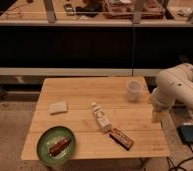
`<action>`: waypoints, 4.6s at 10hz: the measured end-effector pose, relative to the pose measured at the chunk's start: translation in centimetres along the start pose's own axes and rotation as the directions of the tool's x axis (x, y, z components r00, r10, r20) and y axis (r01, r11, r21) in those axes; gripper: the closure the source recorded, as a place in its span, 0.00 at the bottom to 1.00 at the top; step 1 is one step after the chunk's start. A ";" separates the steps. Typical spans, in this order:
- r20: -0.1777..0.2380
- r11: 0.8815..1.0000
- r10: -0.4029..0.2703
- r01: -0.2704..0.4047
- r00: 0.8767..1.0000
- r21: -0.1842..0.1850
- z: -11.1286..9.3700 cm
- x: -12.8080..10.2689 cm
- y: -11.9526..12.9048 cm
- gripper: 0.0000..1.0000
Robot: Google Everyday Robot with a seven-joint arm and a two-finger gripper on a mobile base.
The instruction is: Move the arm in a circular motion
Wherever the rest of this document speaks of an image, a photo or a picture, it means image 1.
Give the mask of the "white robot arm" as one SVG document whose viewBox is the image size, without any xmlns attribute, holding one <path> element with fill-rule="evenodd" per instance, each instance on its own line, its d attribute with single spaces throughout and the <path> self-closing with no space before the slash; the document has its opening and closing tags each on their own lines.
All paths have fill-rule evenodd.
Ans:
<svg viewBox="0 0 193 171">
<path fill-rule="evenodd" d="M 182 63 L 162 70 L 151 93 L 152 122 L 160 122 L 178 100 L 193 110 L 193 65 Z"/>
</svg>

